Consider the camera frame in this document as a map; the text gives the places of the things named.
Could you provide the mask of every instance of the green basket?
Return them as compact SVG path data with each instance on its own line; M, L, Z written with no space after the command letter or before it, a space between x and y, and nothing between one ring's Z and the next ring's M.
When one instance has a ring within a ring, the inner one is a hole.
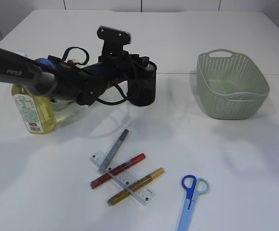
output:
M211 57L217 52L230 56ZM224 49L198 57L197 88L207 114L216 119L249 118L270 92L264 75L248 56Z

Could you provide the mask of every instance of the bottle label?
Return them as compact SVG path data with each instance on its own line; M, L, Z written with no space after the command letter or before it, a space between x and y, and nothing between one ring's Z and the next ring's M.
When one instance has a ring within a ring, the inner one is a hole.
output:
M28 131L44 132L33 98L28 95L16 94L13 99Z

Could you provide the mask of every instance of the robotic arm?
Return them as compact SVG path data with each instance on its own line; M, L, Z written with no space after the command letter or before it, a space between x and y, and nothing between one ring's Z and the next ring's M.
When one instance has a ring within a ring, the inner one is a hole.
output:
M131 43L128 32L101 26L97 31L104 40L102 55L98 63L85 68L89 54L79 47L68 48L63 57L49 55L47 59L31 60L21 55L0 49L0 82L25 85L37 96L60 100L71 100L79 105L92 105L95 101L106 105L118 105L129 100L137 106L150 105L155 100L156 70L149 57L129 54L123 46ZM67 61L72 49L80 49L86 54L82 63ZM127 81L125 95L118 85ZM99 99L106 89L115 87L123 99L105 102Z

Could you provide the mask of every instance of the scissors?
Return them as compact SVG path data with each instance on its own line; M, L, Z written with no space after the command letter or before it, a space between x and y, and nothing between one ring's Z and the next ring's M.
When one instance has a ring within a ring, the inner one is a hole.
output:
M190 188L184 184L184 181L187 178L193 179L192 187L190 187ZM200 182L203 182L206 185L206 189L203 191L198 190ZM186 190L186 201L184 202L178 231L187 231L189 224L191 223L191 219L192 219L192 215L194 212L195 203L197 201L197 198L199 195L207 193L207 191L209 190L209 184L205 179L203 179L203 178L196 179L196 177L193 175L184 176L182 178L181 183L182 183L183 188Z

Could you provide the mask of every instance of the white table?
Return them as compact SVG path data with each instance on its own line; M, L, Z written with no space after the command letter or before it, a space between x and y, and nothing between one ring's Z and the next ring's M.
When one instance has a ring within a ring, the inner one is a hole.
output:
M87 49L93 64L103 41L100 25L127 30L126 50L149 56L159 73L196 73L199 54L223 48L248 55L264 74L279 75L279 28L260 12L125 13L112 11L36 10L0 47L26 51L33 59L62 57L66 48ZM80 52L74 58L83 59Z
M186 196L181 179L208 180L192 219L192 231L279 230L279 76L266 75L271 93L248 120L222 121L202 111L196 76L158 74L157 98L148 107L94 104L87 115L49 135L31 135L0 83L0 231L173 231ZM112 89L103 97L116 99ZM89 157L108 152L130 130L116 160L141 152L130 169L137 177L159 167L165 174L143 207L133 198L113 207L120 188L99 175Z

